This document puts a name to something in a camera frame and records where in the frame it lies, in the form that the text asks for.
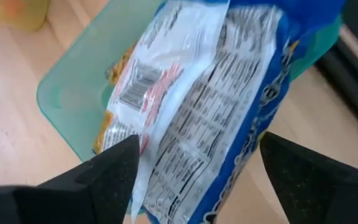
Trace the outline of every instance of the barcode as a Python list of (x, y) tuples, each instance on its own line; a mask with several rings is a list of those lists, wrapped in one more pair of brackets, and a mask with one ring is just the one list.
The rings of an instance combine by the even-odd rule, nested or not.
[(119, 99), (125, 105), (140, 111), (145, 94), (160, 79), (162, 71), (141, 63), (136, 65), (134, 71), (132, 81), (121, 93)]

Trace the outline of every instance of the teal plastic bin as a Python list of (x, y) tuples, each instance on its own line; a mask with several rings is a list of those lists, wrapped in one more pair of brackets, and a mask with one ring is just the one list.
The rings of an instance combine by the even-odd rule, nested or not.
[[(104, 73), (140, 37), (160, 3), (110, 1), (40, 82), (37, 101), (41, 112), (81, 161), (94, 156), (92, 145), (112, 92)], [(293, 64), (293, 78), (335, 43), (340, 25), (338, 19), (316, 35), (307, 56)]]

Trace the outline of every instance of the plastic bag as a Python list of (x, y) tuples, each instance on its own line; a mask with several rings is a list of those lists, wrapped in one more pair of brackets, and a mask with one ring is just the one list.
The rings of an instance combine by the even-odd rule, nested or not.
[(132, 220), (143, 202), (152, 223), (214, 222), (288, 90), (297, 40), (334, 20), (342, 1), (333, 2), (328, 15), (303, 10), (323, 3), (312, 0), (162, 7), (119, 79), (101, 133), (103, 150), (141, 136)]

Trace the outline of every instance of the wooden floor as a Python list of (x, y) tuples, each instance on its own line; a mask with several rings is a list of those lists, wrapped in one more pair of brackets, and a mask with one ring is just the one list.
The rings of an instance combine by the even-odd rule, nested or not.
[[(0, 184), (39, 184), (79, 164), (40, 113), (35, 92), (106, 1), (52, 0), (47, 22), (30, 34), (0, 26)], [(358, 168), (358, 120), (315, 68), (292, 83), (270, 131)], [(258, 152), (218, 220), (288, 223)]]

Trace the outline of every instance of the nutrition facts label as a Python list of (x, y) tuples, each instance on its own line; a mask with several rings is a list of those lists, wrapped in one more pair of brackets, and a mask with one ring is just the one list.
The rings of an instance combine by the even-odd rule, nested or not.
[[(261, 24), (252, 25), (261, 29)], [(274, 53), (274, 41), (252, 51), (252, 42), (263, 39), (243, 39), (234, 24), (225, 29), (226, 44), (209, 72), (192, 86), (160, 143), (144, 200), (160, 223), (188, 222), (218, 175)], [(239, 39), (246, 53), (230, 47)]]

